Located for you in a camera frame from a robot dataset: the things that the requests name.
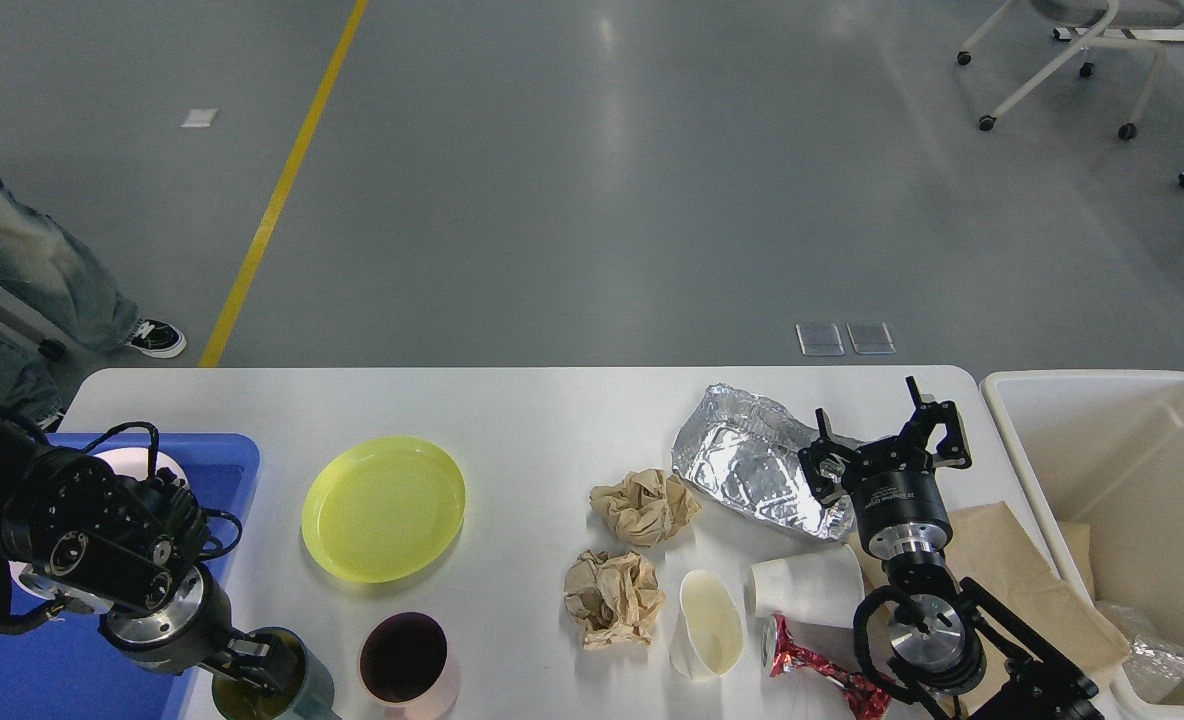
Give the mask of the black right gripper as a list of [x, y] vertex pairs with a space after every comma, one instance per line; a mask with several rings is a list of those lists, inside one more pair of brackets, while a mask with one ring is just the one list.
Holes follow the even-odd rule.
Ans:
[[957, 401], [924, 396], [913, 375], [906, 384], [915, 405], [906, 423], [909, 442], [881, 439], [858, 446], [834, 436], [828, 414], [817, 409], [817, 438], [798, 451], [807, 488], [821, 507], [851, 497], [863, 551], [876, 559], [947, 547], [953, 531], [935, 471], [973, 465]]

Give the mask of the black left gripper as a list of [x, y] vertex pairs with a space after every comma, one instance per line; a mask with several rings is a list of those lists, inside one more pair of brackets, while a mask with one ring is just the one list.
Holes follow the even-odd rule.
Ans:
[[107, 612], [99, 618], [99, 635], [149, 673], [173, 675], [202, 666], [268, 696], [300, 692], [298, 638], [289, 630], [237, 632], [227, 594], [205, 566], [191, 568], [157, 611], [140, 618]]

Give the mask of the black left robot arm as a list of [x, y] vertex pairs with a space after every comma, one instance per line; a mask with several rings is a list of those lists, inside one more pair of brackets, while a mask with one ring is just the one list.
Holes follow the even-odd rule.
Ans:
[[307, 674], [287, 632], [245, 634], [208, 568], [226, 555], [212, 520], [159, 464], [148, 425], [147, 477], [118, 474], [94, 445], [57, 446], [39, 427], [0, 414], [0, 634], [28, 634], [79, 605], [99, 634], [144, 670], [204, 667], [262, 694], [295, 692]]

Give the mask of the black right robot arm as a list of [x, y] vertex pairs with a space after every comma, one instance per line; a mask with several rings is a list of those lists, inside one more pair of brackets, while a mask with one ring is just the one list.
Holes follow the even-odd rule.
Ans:
[[862, 674], [893, 700], [963, 719], [963, 694], [979, 687], [995, 647], [1008, 679], [973, 719], [1099, 719], [1098, 684], [1080, 666], [950, 571], [953, 529], [937, 472], [970, 468], [970, 446], [953, 401], [922, 396], [913, 377], [906, 384], [913, 411], [894, 436], [842, 441], [817, 409], [817, 436], [797, 454], [817, 502], [851, 502], [860, 547], [883, 568], [884, 583], [854, 611]]

